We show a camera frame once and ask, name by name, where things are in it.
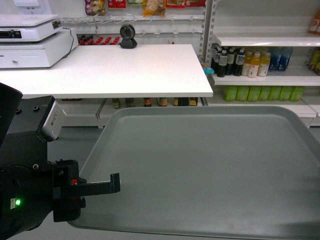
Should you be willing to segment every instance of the white countertop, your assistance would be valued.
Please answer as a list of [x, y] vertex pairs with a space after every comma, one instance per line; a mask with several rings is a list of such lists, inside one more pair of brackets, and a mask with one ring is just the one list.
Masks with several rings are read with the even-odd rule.
[[0, 82], [25, 99], [213, 96], [191, 44], [78, 46], [51, 68], [1, 69]]

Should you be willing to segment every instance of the white scale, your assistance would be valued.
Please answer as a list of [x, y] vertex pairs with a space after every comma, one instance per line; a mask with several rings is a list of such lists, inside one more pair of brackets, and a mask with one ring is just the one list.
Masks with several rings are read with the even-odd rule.
[[0, 15], [0, 69], [49, 68], [77, 45], [56, 14]]

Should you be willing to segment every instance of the packaged snack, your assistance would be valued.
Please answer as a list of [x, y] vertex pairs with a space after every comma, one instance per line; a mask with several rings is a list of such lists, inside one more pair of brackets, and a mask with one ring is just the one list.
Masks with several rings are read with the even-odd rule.
[[165, 17], [166, 0], [144, 0], [143, 16], [160, 15]]
[[167, 8], [183, 9], [185, 7], [186, 0], [166, 0]]
[[108, 0], [108, 8], [110, 9], [125, 9], [126, 7], [126, 0]]
[[128, 3], [131, 5], [140, 5], [143, 0], [128, 0]]
[[186, 0], [186, 7], [205, 7], [206, 0]]
[[105, 15], [105, 0], [85, 0], [85, 13], [89, 16]]

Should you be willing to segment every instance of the white shelf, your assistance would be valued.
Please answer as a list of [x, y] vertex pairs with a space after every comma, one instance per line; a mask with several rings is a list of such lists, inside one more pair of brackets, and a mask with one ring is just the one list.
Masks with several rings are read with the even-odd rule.
[[211, 97], [191, 44], [78, 46], [46, 69], [2, 69], [0, 82], [23, 98]]
[[289, 66], [285, 72], [268, 72], [266, 77], [228, 75], [218, 77], [213, 75], [214, 83], [218, 85], [235, 86], [320, 86], [320, 76], [306, 67]]
[[320, 46], [320, 36], [307, 32], [216, 32], [214, 38], [220, 46]]
[[300, 118], [315, 118], [317, 113], [308, 106], [304, 101], [225, 101], [222, 95], [214, 95], [213, 97], [207, 97], [209, 106], [278, 106], [289, 109], [297, 114]]

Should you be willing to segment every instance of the gray tray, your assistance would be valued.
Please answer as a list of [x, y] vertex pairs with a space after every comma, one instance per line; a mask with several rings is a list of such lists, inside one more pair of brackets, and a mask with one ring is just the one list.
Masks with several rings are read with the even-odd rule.
[[86, 197], [74, 227], [266, 240], [320, 239], [320, 144], [271, 106], [151, 107], [115, 113], [81, 177], [120, 173]]

